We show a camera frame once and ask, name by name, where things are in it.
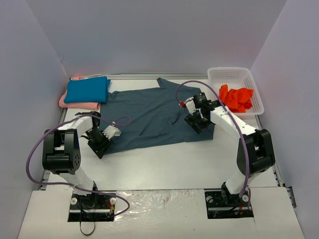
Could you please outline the folded pink t shirt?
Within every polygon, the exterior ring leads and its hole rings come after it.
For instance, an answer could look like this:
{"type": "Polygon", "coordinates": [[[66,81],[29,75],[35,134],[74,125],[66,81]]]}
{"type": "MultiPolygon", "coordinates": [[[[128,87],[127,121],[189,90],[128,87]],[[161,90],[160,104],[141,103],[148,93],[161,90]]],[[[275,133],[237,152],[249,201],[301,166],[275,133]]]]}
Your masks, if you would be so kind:
{"type": "MultiPolygon", "coordinates": [[[[71,80],[82,80],[85,78],[71,78],[71,80]]],[[[79,109],[89,109],[89,110],[97,110],[99,108],[100,103],[70,103],[67,104],[64,102],[65,96],[67,94],[66,92],[62,95],[60,98],[58,104],[62,108],[79,108],[79,109]]]]}

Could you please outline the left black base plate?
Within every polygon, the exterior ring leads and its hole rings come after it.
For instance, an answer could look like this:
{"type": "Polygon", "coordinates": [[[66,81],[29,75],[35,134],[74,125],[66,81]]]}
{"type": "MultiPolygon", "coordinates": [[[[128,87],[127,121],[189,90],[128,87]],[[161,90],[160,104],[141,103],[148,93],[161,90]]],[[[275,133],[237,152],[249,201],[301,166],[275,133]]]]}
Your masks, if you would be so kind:
{"type": "Polygon", "coordinates": [[[68,222],[112,222],[114,220],[114,195],[72,194],[68,222]]]}

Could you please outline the white plastic basket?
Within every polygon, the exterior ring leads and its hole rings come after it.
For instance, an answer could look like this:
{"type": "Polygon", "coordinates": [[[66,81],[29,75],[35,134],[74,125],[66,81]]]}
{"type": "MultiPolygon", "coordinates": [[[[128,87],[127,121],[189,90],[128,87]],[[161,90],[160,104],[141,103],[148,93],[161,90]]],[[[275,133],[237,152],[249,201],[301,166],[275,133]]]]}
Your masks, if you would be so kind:
{"type": "Polygon", "coordinates": [[[222,85],[228,89],[247,88],[253,90],[252,107],[245,113],[235,113],[239,117],[259,116],[264,113],[264,106],[258,92],[255,80],[249,69],[244,67],[213,67],[207,70],[210,87],[219,94],[222,85]]]}

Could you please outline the folded teal t shirt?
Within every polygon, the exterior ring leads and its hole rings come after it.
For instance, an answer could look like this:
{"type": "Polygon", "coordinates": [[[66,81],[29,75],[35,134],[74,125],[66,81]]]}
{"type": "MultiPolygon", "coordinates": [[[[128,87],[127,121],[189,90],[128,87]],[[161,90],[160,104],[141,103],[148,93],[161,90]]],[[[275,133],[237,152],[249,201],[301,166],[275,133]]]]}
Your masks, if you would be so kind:
{"type": "Polygon", "coordinates": [[[70,80],[64,102],[70,103],[106,103],[111,80],[106,76],[70,80]]]}

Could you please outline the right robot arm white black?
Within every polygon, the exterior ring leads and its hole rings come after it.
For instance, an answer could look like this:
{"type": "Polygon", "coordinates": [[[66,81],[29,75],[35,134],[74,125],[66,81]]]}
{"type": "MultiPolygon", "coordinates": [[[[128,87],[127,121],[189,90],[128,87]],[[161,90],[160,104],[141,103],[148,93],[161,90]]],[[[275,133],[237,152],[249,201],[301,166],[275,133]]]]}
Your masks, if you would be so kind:
{"type": "Polygon", "coordinates": [[[250,183],[275,164],[271,134],[258,130],[234,115],[219,100],[211,101],[199,93],[179,103],[189,112],[185,121],[200,134],[211,124],[217,125],[238,141],[234,174],[221,186],[221,200],[228,206],[241,199],[250,183]]]}

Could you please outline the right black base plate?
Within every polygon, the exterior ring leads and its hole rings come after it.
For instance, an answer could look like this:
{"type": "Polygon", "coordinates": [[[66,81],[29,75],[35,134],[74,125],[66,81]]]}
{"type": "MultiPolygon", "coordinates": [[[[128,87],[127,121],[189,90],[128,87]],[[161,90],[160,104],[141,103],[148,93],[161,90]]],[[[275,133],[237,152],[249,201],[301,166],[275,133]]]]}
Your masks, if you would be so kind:
{"type": "Polygon", "coordinates": [[[208,219],[253,218],[253,210],[248,207],[248,200],[235,196],[233,202],[226,204],[220,189],[205,190],[205,203],[208,219]]]}

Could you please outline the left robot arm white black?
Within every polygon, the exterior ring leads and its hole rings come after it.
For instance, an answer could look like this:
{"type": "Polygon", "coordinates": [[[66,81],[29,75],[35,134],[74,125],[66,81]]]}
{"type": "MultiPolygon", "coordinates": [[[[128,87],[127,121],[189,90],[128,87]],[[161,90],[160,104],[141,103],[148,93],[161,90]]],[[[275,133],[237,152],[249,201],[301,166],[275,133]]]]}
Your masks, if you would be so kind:
{"type": "Polygon", "coordinates": [[[87,138],[88,146],[101,159],[113,137],[121,135],[115,122],[100,130],[100,117],[96,111],[77,113],[73,121],[59,126],[43,140],[43,168],[63,178],[76,195],[83,196],[82,202],[88,208],[100,204],[100,195],[96,183],[81,168],[79,138],[87,138]]]}

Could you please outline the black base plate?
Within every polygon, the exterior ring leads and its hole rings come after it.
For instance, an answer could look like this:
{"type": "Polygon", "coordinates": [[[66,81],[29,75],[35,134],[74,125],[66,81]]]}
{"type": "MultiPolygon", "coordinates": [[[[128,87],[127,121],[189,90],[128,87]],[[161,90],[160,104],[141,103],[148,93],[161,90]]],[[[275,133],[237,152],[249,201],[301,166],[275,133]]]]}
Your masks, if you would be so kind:
{"type": "Polygon", "coordinates": [[[226,204],[220,189],[205,190],[205,203],[208,219],[253,218],[253,210],[248,207],[248,200],[235,196],[233,202],[226,204]]]}
{"type": "Polygon", "coordinates": [[[114,195],[72,194],[68,222],[112,222],[114,220],[114,195]]]}

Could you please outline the dark blue-grey t shirt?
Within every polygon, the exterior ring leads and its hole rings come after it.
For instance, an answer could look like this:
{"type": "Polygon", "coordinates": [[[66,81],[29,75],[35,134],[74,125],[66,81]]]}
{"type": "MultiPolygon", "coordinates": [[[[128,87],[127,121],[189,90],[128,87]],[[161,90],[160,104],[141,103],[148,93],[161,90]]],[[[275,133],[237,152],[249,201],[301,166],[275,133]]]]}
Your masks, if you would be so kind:
{"type": "Polygon", "coordinates": [[[107,102],[100,107],[101,117],[124,124],[127,123],[125,117],[129,116],[131,123],[120,127],[121,135],[113,137],[113,143],[105,154],[213,139],[214,125],[197,134],[185,122],[186,111],[177,103],[177,100],[197,95],[200,89],[180,86],[162,78],[158,78],[157,83],[157,88],[108,94],[107,102]]]}

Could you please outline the orange crumpled t shirt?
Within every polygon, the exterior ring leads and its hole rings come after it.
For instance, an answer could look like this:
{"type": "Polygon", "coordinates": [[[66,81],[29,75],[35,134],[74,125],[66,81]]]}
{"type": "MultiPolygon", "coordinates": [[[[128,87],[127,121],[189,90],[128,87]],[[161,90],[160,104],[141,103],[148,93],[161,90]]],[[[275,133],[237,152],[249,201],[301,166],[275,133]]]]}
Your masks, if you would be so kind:
{"type": "Polygon", "coordinates": [[[254,91],[248,88],[228,89],[222,85],[219,89],[219,98],[233,113],[245,113],[252,108],[251,98],[254,91]]]}

